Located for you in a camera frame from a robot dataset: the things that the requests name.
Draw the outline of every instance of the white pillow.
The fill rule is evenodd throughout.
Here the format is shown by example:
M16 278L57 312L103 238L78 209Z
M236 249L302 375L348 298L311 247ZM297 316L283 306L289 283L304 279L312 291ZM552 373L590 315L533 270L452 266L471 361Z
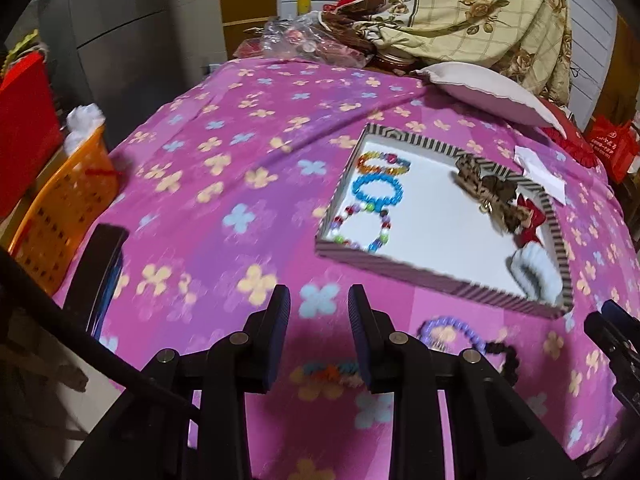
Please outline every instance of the white pillow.
M421 70L441 90L463 103L508 121L551 126L566 139L564 128L535 95L493 70L471 63L447 61Z

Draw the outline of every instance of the purple bracelet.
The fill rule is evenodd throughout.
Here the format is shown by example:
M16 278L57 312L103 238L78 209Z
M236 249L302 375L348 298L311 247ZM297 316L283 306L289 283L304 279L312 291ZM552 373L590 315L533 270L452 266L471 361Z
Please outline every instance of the purple bracelet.
M469 325L464 321L460 321L455 317L449 316L441 316L435 319L431 319L430 321L425 321L420 327L420 334L418 339L422 341L429 348L435 347L437 349L446 348L440 341L431 337L431 331L436 327L445 327L450 326L456 330L462 332L469 341L471 341L471 346L478 350L482 355L485 354L484 347L486 343L483 339L481 339L476 332L471 330Z

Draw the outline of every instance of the screw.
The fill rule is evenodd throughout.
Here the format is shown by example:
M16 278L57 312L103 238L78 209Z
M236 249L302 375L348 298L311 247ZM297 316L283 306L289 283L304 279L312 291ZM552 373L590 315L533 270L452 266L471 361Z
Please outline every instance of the screw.
M476 364L480 362L480 352L472 348L468 348L462 352L462 357L467 363Z
M403 345L409 341L409 336L404 332L392 332L389 334L389 341L396 345Z
M168 363L172 361L175 357L175 350L171 350L170 348L163 348L156 354L156 359L161 363Z
M244 332L233 332L232 335L229 336L229 342L232 345L243 345L249 341L249 336Z

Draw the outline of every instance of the bed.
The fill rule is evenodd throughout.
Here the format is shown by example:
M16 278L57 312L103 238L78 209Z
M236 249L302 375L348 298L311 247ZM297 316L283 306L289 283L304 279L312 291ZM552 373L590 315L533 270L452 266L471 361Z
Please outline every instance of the bed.
M566 181L567 205L556 211L574 310L555 321L524 316L315 256L318 222L368 122L446 140L512 170L517 144L534 149ZM100 341L117 355L142 368L162 348L207 349L266 306L276 283L290 288L278 380L267 396L247 399L256 478L388 478L389 396L322 386L301 373L309 362L354 358L352 283L364 284L372 307L398 330L415 334L425 320L447 315L486 340L513 344L517 392L572 458L615 421L612 374L582 323L609 298L640 315L638 260L602 167L580 166L539 130L516 128L414 78L247 59L163 105L112 157L124 184L98 222L122 225L130 237ZM440 337L455 352L468 346L453 331Z

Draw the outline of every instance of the white scrunchie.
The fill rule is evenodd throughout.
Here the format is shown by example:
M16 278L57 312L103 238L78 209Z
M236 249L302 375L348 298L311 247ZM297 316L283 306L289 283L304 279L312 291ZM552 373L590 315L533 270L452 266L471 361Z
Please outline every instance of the white scrunchie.
M562 278L545 248L528 242L513 255L510 271L530 300L555 303L562 292Z

